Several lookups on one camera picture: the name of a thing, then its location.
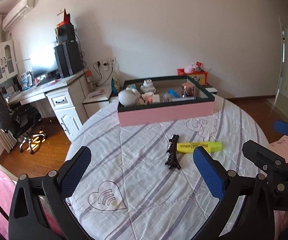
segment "office chair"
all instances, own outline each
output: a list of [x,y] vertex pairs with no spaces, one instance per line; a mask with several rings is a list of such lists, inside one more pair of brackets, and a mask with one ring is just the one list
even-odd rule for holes
[[40,141],[47,138],[42,128],[39,129],[39,132],[31,132],[33,127],[40,121],[41,115],[35,107],[27,104],[10,108],[0,91],[0,129],[4,133],[9,132],[14,139],[21,142],[20,152],[23,152],[23,144],[28,142],[30,154],[34,154],[31,144],[38,140],[36,137],[43,138]]

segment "blue textured pad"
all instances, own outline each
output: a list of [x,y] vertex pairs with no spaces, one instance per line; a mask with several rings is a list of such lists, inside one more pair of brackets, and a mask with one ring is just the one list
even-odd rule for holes
[[224,181],[199,148],[195,148],[193,152],[193,161],[212,196],[221,200],[225,193]]
[[88,165],[92,159],[91,150],[85,147],[83,153],[68,171],[61,183],[61,197],[62,199],[71,197],[84,175]]
[[281,134],[288,136],[288,123],[282,121],[276,121],[274,123],[274,130]]

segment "highlighter cap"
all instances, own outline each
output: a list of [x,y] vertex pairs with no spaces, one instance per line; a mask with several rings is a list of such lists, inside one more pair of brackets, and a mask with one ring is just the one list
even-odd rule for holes
[[222,143],[220,142],[210,142],[211,152],[218,152],[222,150]]

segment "air conditioner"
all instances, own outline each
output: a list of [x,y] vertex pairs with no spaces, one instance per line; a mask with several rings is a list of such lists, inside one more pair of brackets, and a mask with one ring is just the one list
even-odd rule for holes
[[6,15],[3,20],[3,30],[8,31],[12,25],[34,8],[34,0],[21,0],[15,7]]

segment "heart drawing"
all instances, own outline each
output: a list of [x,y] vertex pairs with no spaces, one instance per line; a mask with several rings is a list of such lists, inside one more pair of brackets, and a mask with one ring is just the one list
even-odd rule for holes
[[97,192],[88,196],[88,203],[98,210],[114,211],[126,209],[122,194],[118,186],[112,181],[102,182]]

